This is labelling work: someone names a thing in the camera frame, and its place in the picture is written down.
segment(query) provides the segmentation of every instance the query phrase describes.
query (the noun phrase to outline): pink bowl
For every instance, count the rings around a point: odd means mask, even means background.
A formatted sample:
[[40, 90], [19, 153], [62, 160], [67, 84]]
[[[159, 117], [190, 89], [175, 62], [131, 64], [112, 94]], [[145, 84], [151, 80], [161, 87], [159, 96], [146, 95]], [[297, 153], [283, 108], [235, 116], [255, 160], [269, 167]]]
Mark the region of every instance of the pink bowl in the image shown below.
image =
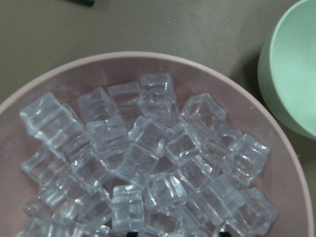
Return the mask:
[[37, 185], [19, 169], [40, 142], [29, 136], [19, 117], [21, 108], [47, 91], [74, 108], [76, 98], [98, 86], [136, 80], [145, 73], [170, 73], [179, 105], [195, 94], [209, 92], [227, 110], [232, 126], [271, 148], [255, 186], [280, 211], [267, 237], [314, 237], [312, 205], [296, 154], [269, 112], [241, 86], [198, 63], [149, 52], [118, 52], [83, 58], [28, 83], [0, 105], [0, 233], [12, 237], [30, 218], [23, 205]]

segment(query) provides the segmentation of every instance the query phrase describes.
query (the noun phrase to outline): plastic bowl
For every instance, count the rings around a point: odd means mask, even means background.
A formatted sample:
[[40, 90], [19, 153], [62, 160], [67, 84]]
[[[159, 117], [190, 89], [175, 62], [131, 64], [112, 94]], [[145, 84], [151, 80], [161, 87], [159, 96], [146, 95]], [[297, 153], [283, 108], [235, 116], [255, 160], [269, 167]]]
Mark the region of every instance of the plastic bowl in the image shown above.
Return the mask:
[[258, 81], [270, 111], [316, 139], [316, 1], [302, 0], [279, 20], [262, 48]]
[[187, 99], [211, 93], [229, 113], [231, 124], [271, 148], [263, 173], [254, 182], [280, 211], [267, 237], [314, 237], [307, 183], [288, 139], [269, 112], [241, 86], [198, 63], [147, 52], [96, 55], [54, 69], [25, 85], [0, 105], [0, 233], [12, 237], [30, 218], [23, 205], [37, 185], [19, 165], [39, 148], [19, 117], [21, 108], [47, 91], [76, 108], [76, 98], [98, 86], [136, 80], [145, 73], [170, 73], [182, 107]]

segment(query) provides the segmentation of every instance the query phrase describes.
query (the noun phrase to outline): bowl rim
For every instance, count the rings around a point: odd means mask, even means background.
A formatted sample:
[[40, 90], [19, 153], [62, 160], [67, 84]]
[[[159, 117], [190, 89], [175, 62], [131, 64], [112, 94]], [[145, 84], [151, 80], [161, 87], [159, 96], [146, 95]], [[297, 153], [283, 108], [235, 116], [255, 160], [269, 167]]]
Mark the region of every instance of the bowl rim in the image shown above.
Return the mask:
[[299, 181], [303, 189], [303, 195], [306, 203], [306, 213], [307, 213], [307, 220], [308, 220], [308, 233], [310, 237], [314, 236], [314, 217], [313, 217], [313, 209], [312, 209], [312, 202], [311, 196], [309, 193], [307, 181], [305, 179], [305, 175], [303, 173], [303, 169], [300, 165], [300, 162], [297, 158], [297, 155], [290, 144], [290, 141], [286, 137], [285, 133], [281, 129], [280, 125], [277, 121], [273, 118], [273, 116], [268, 112], [268, 110], [256, 99], [254, 98], [248, 91], [246, 91], [242, 86], [234, 82], [233, 80], [229, 79], [225, 75], [207, 67], [200, 63], [184, 59], [178, 56], [162, 54], [162, 53], [155, 53], [155, 52], [145, 52], [145, 51], [123, 51], [123, 52], [111, 52], [111, 53], [103, 53], [94, 56], [89, 56], [85, 58], [81, 58], [69, 63], [66, 63], [62, 66], [59, 66], [55, 69], [52, 69], [41, 76], [35, 78], [34, 80], [30, 81], [16, 92], [14, 92], [11, 96], [9, 96], [6, 100], [4, 100], [0, 104], [0, 116], [4, 113], [10, 106], [12, 106], [15, 101], [17, 101], [20, 97], [22, 97], [26, 92], [29, 92], [39, 84], [45, 82], [46, 80], [50, 79], [53, 76], [60, 74], [63, 71], [68, 71], [78, 66], [83, 66], [87, 64], [91, 64], [94, 62], [102, 61], [102, 60], [111, 60], [111, 59], [118, 59], [118, 58], [153, 58], [153, 59], [161, 59], [166, 61], [172, 61], [188, 66], [195, 67], [200, 69], [207, 74], [211, 74], [216, 76], [219, 80], [223, 81], [225, 84], [234, 87], [240, 94], [242, 94], [246, 99], [251, 100], [254, 105], [258, 108], [258, 110], [264, 114], [267, 120], [271, 123], [272, 127], [276, 130], [277, 134], [280, 136], [282, 142], [284, 143], [285, 147], [290, 153], [290, 157], [293, 160], [295, 169], [299, 176]]
[[273, 85], [273, 87], [275, 88], [276, 91], [276, 97], [278, 98], [278, 100], [282, 103], [284, 109], [287, 111], [287, 113], [289, 114], [289, 116], [291, 117], [291, 119], [298, 125], [297, 129], [302, 130], [302, 131], [297, 131], [298, 133], [300, 133], [301, 135], [307, 136], [308, 138], [311, 139], [316, 139], [316, 130], [313, 130], [312, 128], [310, 128], [309, 126], [306, 126], [306, 124], [301, 123], [300, 121], [297, 120], [297, 118], [295, 117], [295, 115], [288, 109], [288, 107], [285, 105], [284, 103], [284, 98], [282, 98], [280, 96], [279, 90], [280, 88], [276, 86], [275, 80], [275, 74], [276, 74], [276, 69], [272, 63], [273, 61], [273, 51], [275, 48], [275, 42], [277, 40], [280, 28], [283, 26], [283, 23], [286, 21], [286, 19], [288, 18], [288, 16], [294, 11], [296, 10], [299, 6], [309, 3], [309, 2], [313, 2], [313, 0], [300, 0], [297, 3], [293, 4], [283, 15], [282, 17], [279, 19], [279, 21], [277, 22], [277, 25], [275, 27], [275, 29], [273, 30], [272, 36], [271, 36], [271, 40], [270, 40], [270, 44], [269, 44], [269, 68], [270, 68], [270, 72], [271, 72], [271, 83]]

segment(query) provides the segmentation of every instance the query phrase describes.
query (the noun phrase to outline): table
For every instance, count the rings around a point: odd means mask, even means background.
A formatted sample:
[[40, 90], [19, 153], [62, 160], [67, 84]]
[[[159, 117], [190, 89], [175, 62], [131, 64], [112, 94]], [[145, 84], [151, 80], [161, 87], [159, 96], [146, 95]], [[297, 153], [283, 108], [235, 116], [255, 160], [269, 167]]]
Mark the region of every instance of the table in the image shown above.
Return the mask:
[[[62, 64], [114, 51], [187, 58], [228, 76], [261, 103], [257, 64], [297, 0], [10, 0], [0, 7], [0, 102]], [[316, 217], [316, 141], [282, 126], [304, 170]]]

